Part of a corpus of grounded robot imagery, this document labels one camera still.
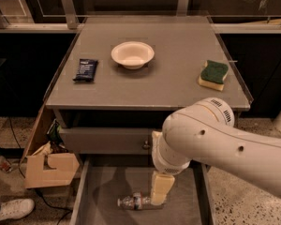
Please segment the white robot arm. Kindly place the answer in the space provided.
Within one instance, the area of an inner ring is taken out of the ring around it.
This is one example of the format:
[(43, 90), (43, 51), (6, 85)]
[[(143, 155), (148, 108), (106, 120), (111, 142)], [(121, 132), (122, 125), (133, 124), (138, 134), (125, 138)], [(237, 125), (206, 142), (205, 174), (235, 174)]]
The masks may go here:
[(220, 98), (172, 113), (152, 138), (153, 163), (161, 173), (176, 175), (195, 160), (281, 199), (281, 139), (235, 128), (233, 111)]

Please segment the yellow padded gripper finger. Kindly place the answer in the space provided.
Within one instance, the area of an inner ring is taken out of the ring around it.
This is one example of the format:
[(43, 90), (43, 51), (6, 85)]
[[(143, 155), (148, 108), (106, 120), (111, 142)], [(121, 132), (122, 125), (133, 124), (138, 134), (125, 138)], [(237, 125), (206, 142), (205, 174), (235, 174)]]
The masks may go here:
[(152, 205), (163, 204), (174, 182), (175, 182), (175, 178), (173, 175), (168, 175), (168, 174), (154, 171), (152, 174), (151, 204)]

